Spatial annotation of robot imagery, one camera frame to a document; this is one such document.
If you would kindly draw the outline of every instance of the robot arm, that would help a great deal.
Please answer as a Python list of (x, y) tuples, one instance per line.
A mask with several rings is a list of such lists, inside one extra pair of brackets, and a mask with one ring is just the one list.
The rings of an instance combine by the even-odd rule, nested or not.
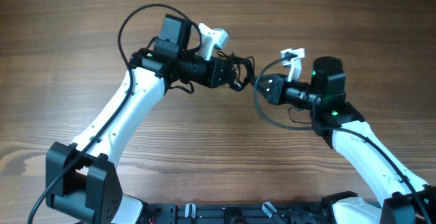
[[(290, 62), (300, 67), (304, 50), (287, 49), (281, 55), (282, 58), (291, 56)], [(383, 208), (364, 203), (354, 193), (347, 194), (336, 198), (335, 202), (330, 201), (332, 221), (353, 223), (358, 219), (359, 223), (414, 223), (416, 212), (425, 216), (423, 208), (432, 213), (426, 219), (434, 221), (436, 188), (407, 169), (377, 139), (364, 117), (345, 101), (342, 62), (334, 57), (316, 59), (310, 84), (299, 82), (299, 75), (300, 71), (291, 68), (288, 77), (281, 74), (260, 76), (255, 89), (269, 103), (288, 103), (300, 110), (310, 110), (316, 134), (356, 168)]]
[[(195, 54), (187, 50), (192, 22), (167, 15), (153, 50), (142, 48), (130, 58), (133, 88), (122, 110), (96, 143), (80, 157), (72, 171), (64, 175), (46, 198), (47, 206), (86, 223), (140, 224), (151, 222), (148, 204), (123, 194), (116, 167), (136, 128), (169, 89), (180, 80), (209, 88), (229, 84), (241, 91), (253, 76), (251, 61), (234, 55), (226, 59), (212, 57), (222, 49), (228, 35), (223, 29), (201, 24), (202, 45)], [(247, 77), (239, 80), (234, 66), (244, 65)], [(127, 71), (118, 91), (97, 118), (69, 146), (55, 142), (46, 155), (46, 185), (49, 185), (71, 159), (87, 147), (93, 136), (118, 109), (128, 92)], [(76, 170), (87, 167), (87, 175)]]

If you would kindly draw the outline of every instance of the wire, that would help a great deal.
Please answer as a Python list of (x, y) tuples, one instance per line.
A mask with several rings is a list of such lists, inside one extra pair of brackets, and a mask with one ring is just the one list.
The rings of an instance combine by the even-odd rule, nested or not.
[(154, 41), (156, 41), (156, 39), (158, 39), (158, 38), (159, 38), (159, 36), (155, 36), (155, 37), (151, 38), (149, 44), (148, 44), (147, 47), (145, 47), (145, 48), (146, 48), (146, 49), (149, 49), (149, 48), (151, 47), (151, 44), (152, 44)]
[(303, 121), (296, 121), (296, 120), (294, 120), (294, 119), (292, 118), (292, 115), (291, 115), (291, 110), (301, 111), (302, 109), (298, 109), (298, 108), (296, 108), (295, 106), (292, 106), (292, 107), (290, 107), (290, 108), (287, 110), (287, 113), (289, 114), (289, 119), (290, 119), (292, 122), (294, 122), (294, 123), (300, 123), (300, 124), (306, 124), (306, 125), (311, 125), (311, 124), (312, 124), (312, 122), (303, 122)]
[[(41, 206), (41, 203), (44, 201), (44, 199), (51, 193), (51, 191), (53, 190), (53, 188), (56, 186), (56, 184), (60, 181), (60, 179), (62, 179), (62, 177), (64, 175), (66, 175), (68, 172), (70, 172), (71, 170), (74, 169), (74, 166), (77, 164), (77, 162), (79, 162), (80, 158), (94, 145), (94, 143), (96, 143), (96, 141), (98, 141), (98, 139), (100, 138), (100, 136), (102, 136), (102, 134), (105, 132), (105, 130), (109, 127), (109, 125), (112, 123), (112, 121), (116, 118), (116, 116), (119, 114), (119, 112), (123, 109), (124, 105), (127, 103), (130, 94), (132, 92), (133, 89), (133, 83), (134, 83), (134, 77), (133, 77), (133, 72), (131, 70), (130, 64), (127, 61), (127, 58), (124, 54), (123, 51), (123, 47), (121, 45), (121, 35), (123, 33), (123, 29), (125, 27), (125, 25), (127, 24), (127, 22), (129, 22), (130, 18), (132, 16), (134, 16), (135, 14), (137, 14), (138, 12), (145, 10), (146, 8), (150, 8), (150, 7), (164, 7), (167, 9), (170, 9), (178, 14), (180, 14), (181, 16), (183, 16), (186, 20), (190, 21), (192, 23), (192, 25), (196, 28), (199, 36), (200, 36), (200, 44), (195, 47), (194, 49), (191, 50), (186, 50), (189, 52), (197, 52), (199, 51), (201, 45), (202, 45), (202, 38), (201, 38), (201, 32), (200, 29), (198, 28), (198, 25), (194, 22), (191, 21), (191, 19), (189, 19), (184, 13), (182, 13), (180, 10), (171, 7), (169, 5), (165, 5), (165, 4), (161, 4), (161, 3), (152, 3), (149, 5), (144, 5), (142, 7), (139, 7), (138, 9), (134, 10), (123, 22), (123, 24), (121, 25), (121, 28), (118, 32), (118, 38), (117, 38), (117, 42), (118, 42), (118, 49), (120, 51), (121, 57), (123, 57), (124, 60), (124, 64), (127, 68), (127, 71), (129, 73), (129, 88), (126, 92), (126, 96), (124, 97), (124, 99), (122, 100), (122, 102), (120, 103), (119, 107), (115, 110), (115, 112), (112, 114), (112, 116), (106, 121), (106, 123), (103, 125), (103, 127), (97, 132), (97, 134), (95, 134), (94, 137), (92, 137), (91, 141), (79, 152), (79, 154), (73, 158), (63, 169), (63, 171), (48, 185), (48, 187), (44, 190), (44, 192), (41, 194), (40, 198), (38, 198), (38, 200), (36, 201), (35, 205), (33, 206), (32, 210), (30, 211), (29, 214), (29, 218), (27, 219), (27, 223), (28, 224), (32, 224), (33, 222), (33, 218), (35, 217), (35, 214), (38, 210), (38, 208)], [(156, 37), (154, 37), (150, 43), (149, 46), (151, 46), (151, 44), (156, 40)]]
[[(242, 91), (250, 83), (251, 79), (254, 77), (254, 67), (255, 67), (254, 58), (253, 57), (241, 58), (234, 55), (234, 53), (232, 53), (231, 55), (227, 55), (222, 51), (217, 51), (217, 55), (218, 57), (221, 57), (226, 61), (230, 62), (230, 67), (232, 68), (232, 71), (236, 72), (236, 69), (234, 68), (234, 66), (236, 66), (238, 70), (238, 75), (236, 77), (236, 80), (233, 81), (233, 83), (229, 83), (229, 86), (234, 91)], [(245, 70), (247, 71), (247, 75), (245, 76), (243, 81), (240, 80), (241, 65), (243, 65), (245, 67)]]
[[(258, 83), (260, 78), (264, 75), (264, 73), (270, 69), (273, 65), (276, 65), (286, 59), (289, 59), (292, 57), (283, 57), (281, 59), (278, 59), (276, 61), (273, 61), (272, 63), (270, 63), (269, 65), (267, 65), (259, 74), (259, 76), (256, 78), (255, 84), (254, 84), (254, 92), (253, 92), (253, 99), (254, 99), (254, 104), (256, 106), (256, 108), (258, 109), (258, 112), (270, 123), (283, 128), (283, 129), (289, 129), (289, 130), (297, 130), (297, 131), (301, 131), (301, 130), (321, 130), (321, 131), (342, 131), (342, 132), (346, 132), (346, 133), (350, 133), (354, 136), (359, 137), (360, 139), (364, 140), (364, 142), (370, 144), (389, 164), (390, 166), (394, 169), (394, 171), (400, 176), (401, 180), (407, 185), (407, 187), (409, 188), (413, 198), (415, 199), (415, 202), (417, 203), (419, 209), (422, 212), (423, 217), (425, 218), (425, 221), (428, 224), (431, 224), (431, 220), (429, 217), (429, 214), (427, 213), (424, 204), (420, 201), (420, 198), (418, 197), (418, 194), (416, 193), (416, 190), (414, 189), (414, 187), (411, 185), (409, 179), (400, 171), (400, 169), (395, 165), (395, 163), (390, 159), (390, 157), (379, 147), (377, 146), (373, 141), (371, 141), (368, 137), (363, 136), (360, 133), (357, 133), (355, 131), (352, 131), (351, 129), (345, 129), (345, 128), (336, 128), (336, 127), (317, 127), (317, 128), (313, 128), (313, 127), (292, 127), (292, 126), (287, 126), (287, 125), (282, 125), (281, 123), (278, 123), (274, 120), (272, 120), (271, 118), (269, 118), (262, 110), (262, 108), (259, 105), (259, 101), (258, 101), (258, 96), (257, 96), (257, 89), (258, 89)], [(315, 119), (316, 118), (316, 101), (319, 99), (319, 97), (317, 96), (315, 98), (315, 101), (312, 103), (312, 109), (311, 109), (311, 114), (312, 114), (312, 118)]]
[(191, 90), (186, 89), (185, 87), (180, 86), (180, 85), (176, 85), (174, 87), (173, 86), (169, 86), (168, 89), (181, 89), (182, 91), (185, 91), (186, 93), (192, 95), (193, 94), (193, 84), (192, 84), (191, 81), (189, 81), (188, 84), (189, 84)]
[(297, 127), (297, 126), (288, 126), (288, 125), (283, 125), (279, 122), (274, 121), (273, 119), (269, 118), (265, 112), (262, 110), (262, 108), (260, 107), (259, 104), (259, 100), (258, 100), (258, 86), (259, 86), (259, 80), (260, 78), (265, 74), (266, 71), (268, 71), (268, 69), (270, 69), (273, 65), (276, 65), (282, 61), (288, 60), (290, 58), (293, 58), (293, 55), (290, 55), (288, 57), (283, 57), (280, 58), (276, 61), (273, 61), (272, 63), (270, 63), (269, 65), (267, 65), (259, 74), (259, 76), (256, 78), (255, 82), (254, 82), (254, 92), (253, 92), (253, 99), (254, 99), (254, 105), (256, 106), (256, 109), (258, 110), (258, 112), (260, 113), (260, 115), (262, 115), (262, 117), (267, 120), (269, 123), (272, 123), (273, 125), (282, 128), (282, 129), (290, 129), (290, 130), (297, 130), (297, 131), (311, 131), (313, 130), (312, 127)]

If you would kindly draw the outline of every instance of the black mounting bracket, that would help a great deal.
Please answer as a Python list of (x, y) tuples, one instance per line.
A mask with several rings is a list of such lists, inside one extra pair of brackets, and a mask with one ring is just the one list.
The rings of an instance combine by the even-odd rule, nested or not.
[[(55, 142), (46, 154), (46, 187), (80, 151)], [(88, 168), (87, 176), (78, 173)], [(115, 216), (123, 196), (115, 166), (108, 156), (82, 156), (46, 198), (47, 206), (85, 223), (107, 223)]]

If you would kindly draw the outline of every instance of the end effector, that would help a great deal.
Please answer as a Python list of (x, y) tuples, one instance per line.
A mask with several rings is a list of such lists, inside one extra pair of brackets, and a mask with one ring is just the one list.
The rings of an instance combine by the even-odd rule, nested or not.
[[(296, 54), (283, 57), (297, 58)], [(320, 57), (313, 62), (311, 83), (301, 82), (291, 73), (261, 76), (258, 91), (274, 105), (292, 104), (298, 109), (311, 110), (313, 105), (335, 109), (345, 103), (345, 72), (341, 60)]]
[[(221, 50), (228, 41), (228, 34), (223, 29), (209, 29), (206, 25), (198, 27), (194, 22), (166, 15), (159, 37), (155, 37), (152, 50), (141, 48), (131, 56), (134, 67), (142, 67), (164, 78), (166, 91), (177, 80), (187, 84), (196, 82), (208, 88), (229, 84), (235, 91), (241, 91), (254, 76), (254, 66), (245, 58), (221, 55), (212, 57), (214, 49)], [(200, 45), (187, 49), (192, 27), (201, 35)], [(239, 80), (236, 67), (244, 65), (247, 77)]]

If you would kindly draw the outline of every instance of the wooden table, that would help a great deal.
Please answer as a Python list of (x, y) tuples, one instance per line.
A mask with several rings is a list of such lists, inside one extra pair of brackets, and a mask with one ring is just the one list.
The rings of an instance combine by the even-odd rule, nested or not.
[[(0, 0), (0, 223), (27, 220), (50, 145), (68, 144), (118, 89), (125, 66), (117, 32), (147, 3), (224, 28), (225, 51), (254, 56), (257, 73), (289, 47), (306, 49), (302, 80), (315, 58), (339, 57), (347, 98), (407, 167), (436, 184), (436, 0)], [(159, 34), (165, 13), (131, 20), (127, 54)], [(289, 123), (288, 106), (263, 106)], [(127, 145), (118, 173), (124, 192), (150, 203), (313, 201), (345, 190), (374, 198), (313, 132), (261, 119), (251, 87), (169, 91)], [(73, 221), (45, 206), (35, 219)]]

